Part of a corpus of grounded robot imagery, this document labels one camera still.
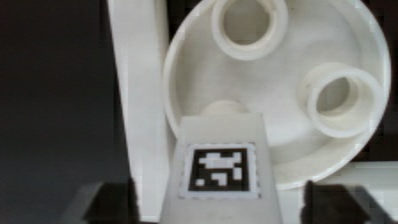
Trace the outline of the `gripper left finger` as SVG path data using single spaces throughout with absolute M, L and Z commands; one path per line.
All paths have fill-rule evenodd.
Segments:
M 133 179 L 79 186 L 58 224 L 140 224 Z

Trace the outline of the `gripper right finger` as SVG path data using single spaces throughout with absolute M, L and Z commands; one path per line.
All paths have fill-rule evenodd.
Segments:
M 390 216 L 362 186 L 305 183 L 301 224 L 390 224 Z

